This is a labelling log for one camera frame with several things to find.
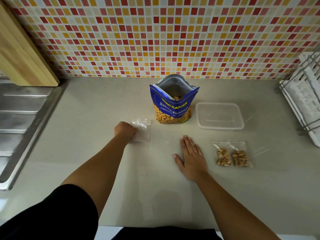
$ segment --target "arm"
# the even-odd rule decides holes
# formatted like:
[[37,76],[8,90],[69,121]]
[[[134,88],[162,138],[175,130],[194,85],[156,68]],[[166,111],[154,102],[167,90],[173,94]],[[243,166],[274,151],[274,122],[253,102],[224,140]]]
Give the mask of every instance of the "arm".
[[183,175],[198,185],[225,240],[279,240],[270,228],[214,180],[208,173],[200,147],[190,137],[184,136],[180,142],[184,164],[177,154],[174,154],[175,162]]
[[114,128],[114,138],[61,184],[74,184],[87,192],[99,217],[115,182],[123,151],[136,132],[137,129],[130,124],[119,122]]

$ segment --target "clear plastic container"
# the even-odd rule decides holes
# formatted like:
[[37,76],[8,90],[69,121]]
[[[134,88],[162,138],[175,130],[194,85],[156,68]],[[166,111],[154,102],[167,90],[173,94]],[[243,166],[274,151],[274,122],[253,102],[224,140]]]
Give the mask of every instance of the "clear plastic container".
[[238,105],[231,103],[197,103],[198,125],[202,129],[241,130],[245,127]]

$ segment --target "countertop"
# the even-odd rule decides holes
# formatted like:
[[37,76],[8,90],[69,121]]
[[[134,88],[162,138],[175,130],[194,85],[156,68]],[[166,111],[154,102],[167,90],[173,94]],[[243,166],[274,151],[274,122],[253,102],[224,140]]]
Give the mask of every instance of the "countertop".
[[[105,226],[174,225],[218,230],[208,203],[186,180],[172,154],[187,134],[198,143],[210,173],[231,195],[277,234],[320,236],[320,148],[298,135],[298,120],[276,81],[192,79],[198,102],[232,102],[245,127],[203,130],[196,116],[160,124],[150,97],[154,78],[73,78],[22,169],[13,189],[0,192],[0,220],[40,202],[113,136],[119,121],[152,119],[149,143],[131,143],[100,217]],[[212,141],[248,141],[253,168],[217,167]]]

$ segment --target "white dish rack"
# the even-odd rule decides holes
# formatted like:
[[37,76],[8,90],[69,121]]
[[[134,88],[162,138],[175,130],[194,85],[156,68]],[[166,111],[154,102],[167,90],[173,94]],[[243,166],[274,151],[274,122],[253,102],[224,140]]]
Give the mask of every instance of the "white dish rack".
[[280,90],[292,110],[320,147],[320,52],[303,52],[289,80],[280,81]]

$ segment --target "mosaic tile backsplash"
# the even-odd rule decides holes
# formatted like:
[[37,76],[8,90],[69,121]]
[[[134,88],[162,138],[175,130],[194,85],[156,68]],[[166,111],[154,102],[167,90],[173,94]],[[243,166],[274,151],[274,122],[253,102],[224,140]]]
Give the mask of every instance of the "mosaic tile backsplash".
[[320,0],[5,0],[58,75],[281,79]]

